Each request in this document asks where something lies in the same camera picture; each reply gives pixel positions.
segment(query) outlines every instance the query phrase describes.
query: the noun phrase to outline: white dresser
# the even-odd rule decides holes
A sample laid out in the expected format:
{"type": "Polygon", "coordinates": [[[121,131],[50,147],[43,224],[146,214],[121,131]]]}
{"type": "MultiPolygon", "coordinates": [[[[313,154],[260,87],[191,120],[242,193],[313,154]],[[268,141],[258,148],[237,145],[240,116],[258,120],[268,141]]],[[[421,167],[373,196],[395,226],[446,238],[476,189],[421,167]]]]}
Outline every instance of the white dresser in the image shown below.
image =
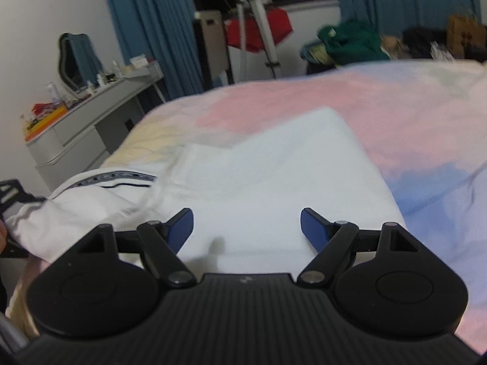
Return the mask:
{"type": "Polygon", "coordinates": [[[83,171],[98,168],[117,149],[144,112],[137,95],[164,75],[159,64],[134,70],[99,90],[26,143],[50,190],[83,171]]]}

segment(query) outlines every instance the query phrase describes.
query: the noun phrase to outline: bottle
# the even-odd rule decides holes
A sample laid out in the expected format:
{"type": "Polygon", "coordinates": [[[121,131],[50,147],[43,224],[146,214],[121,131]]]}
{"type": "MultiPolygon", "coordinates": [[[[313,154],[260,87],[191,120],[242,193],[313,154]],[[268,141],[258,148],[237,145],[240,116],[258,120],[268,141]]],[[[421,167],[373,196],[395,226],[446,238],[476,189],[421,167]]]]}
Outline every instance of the bottle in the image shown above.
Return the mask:
{"type": "Polygon", "coordinates": [[[105,81],[103,80],[103,76],[101,74],[97,74],[96,78],[98,79],[98,85],[100,85],[100,87],[105,86],[105,81]]]}
{"type": "Polygon", "coordinates": [[[87,81],[86,82],[86,85],[88,85],[88,92],[89,94],[91,94],[92,96],[94,96],[94,94],[96,93],[95,89],[94,89],[94,85],[92,84],[91,81],[87,81]]]}
{"type": "Polygon", "coordinates": [[[51,100],[54,104],[55,108],[58,108],[61,105],[61,97],[59,96],[58,88],[52,82],[47,84],[47,90],[51,95],[51,100]]]}
{"type": "Polygon", "coordinates": [[[30,122],[25,118],[25,115],[20,116],[20,123],[22,124],[22,133],[24,134],[24,138],[29,135],[29,126],[30,122]]]}
{"type": "Polygon", "coordinates": [[[123,74],[122,74],[122,70],[120,69],[120,66],[118,65],[118,62],[114,60],[113,62],[111,62],[111,64],[114,66],[115,77],[122,78],[123,74]]]}

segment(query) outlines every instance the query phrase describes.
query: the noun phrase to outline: person's hand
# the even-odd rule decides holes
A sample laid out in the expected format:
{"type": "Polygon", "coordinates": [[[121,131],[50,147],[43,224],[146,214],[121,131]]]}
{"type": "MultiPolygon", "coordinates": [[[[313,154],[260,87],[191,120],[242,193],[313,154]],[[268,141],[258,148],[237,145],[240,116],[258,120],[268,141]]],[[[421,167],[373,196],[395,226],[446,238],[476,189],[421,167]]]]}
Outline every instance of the person's hand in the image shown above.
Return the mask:
{"type": "Polygon", "coordinates": [[[5,247],[7,246],[7,228],[3,224],[2,221],[0,221],[0,253],[5,250],[5,247]]]}

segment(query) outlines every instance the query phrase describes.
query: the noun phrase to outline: tripod stand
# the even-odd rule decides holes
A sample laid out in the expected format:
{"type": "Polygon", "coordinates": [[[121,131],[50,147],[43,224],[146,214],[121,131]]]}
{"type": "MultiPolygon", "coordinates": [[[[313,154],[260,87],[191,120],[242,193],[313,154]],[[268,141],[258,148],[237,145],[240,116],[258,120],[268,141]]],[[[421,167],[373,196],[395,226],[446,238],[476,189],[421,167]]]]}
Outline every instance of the tripod stand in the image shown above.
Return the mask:
{"type": "MultiPolygon", "coordinates": [[[[267,63],[265,64],[272,73],[274,78],[280,78],[281,75],[281,65],[278,61],[276,44],[272,38],[271,28],[269,25],[269,20],[267,19],[267,14],[265,12],[264,3],[262,0],[247,0],[250,5],[250,11],[255,18],[259,33],[261,34],[262,43],[264,44],[264,51],[267,57],[267,63]]],[[[240,57],[240,76],[241,80],[245,79],[246,70],[246,58],[245,58],[245,25],[244,25],[244,9],[243,4],[245,0],[237,0],[237,10],[239,12],[239,23],[240,23],[240,49],[242,50],[242,55],[240,57]]]]}

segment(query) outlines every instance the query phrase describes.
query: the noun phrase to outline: dresser drawer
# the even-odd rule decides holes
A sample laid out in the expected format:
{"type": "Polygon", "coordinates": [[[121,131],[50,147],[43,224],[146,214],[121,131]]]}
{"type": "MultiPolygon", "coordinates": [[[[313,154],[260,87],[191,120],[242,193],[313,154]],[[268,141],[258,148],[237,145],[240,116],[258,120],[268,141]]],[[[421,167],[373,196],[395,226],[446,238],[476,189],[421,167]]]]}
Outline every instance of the dresser drawer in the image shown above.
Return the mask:
{"type": "Polygon", "coordinates": [[[106,152],[105,145],[95,127],[80,133],[55,159],[36,166],[50,190],[55,190],[72,176],[96,165],[106,152]]]}
{"type": "Polygon", "coordinates": [[[96,123],[145,87],[147,79],[135,78],[115,83],[109,89],[101,91],[93,100],[86,101],[54,126],[59,140],[66,145],[87,125],[96,123]]]}

